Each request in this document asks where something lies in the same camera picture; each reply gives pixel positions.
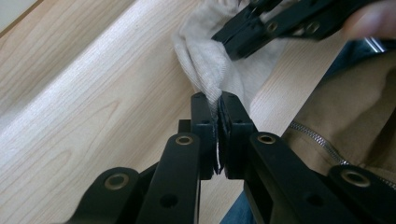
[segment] gray cloth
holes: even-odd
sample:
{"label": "gray cloth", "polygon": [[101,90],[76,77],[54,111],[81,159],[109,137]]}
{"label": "gray cloth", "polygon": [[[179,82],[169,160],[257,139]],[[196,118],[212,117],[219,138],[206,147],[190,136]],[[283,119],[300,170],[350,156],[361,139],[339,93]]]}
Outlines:
{"label": "gray cloth", "polygon": [[285,41],[274,40],[247,59],[232,62],[220,42],[211,40],[224,23],[248,2],[205,0],[173,35],[175,51],[196,91],[202,91],[213,115],[222,91],[236,94],[248,111],[249,104],[269,77],[283,51]]}

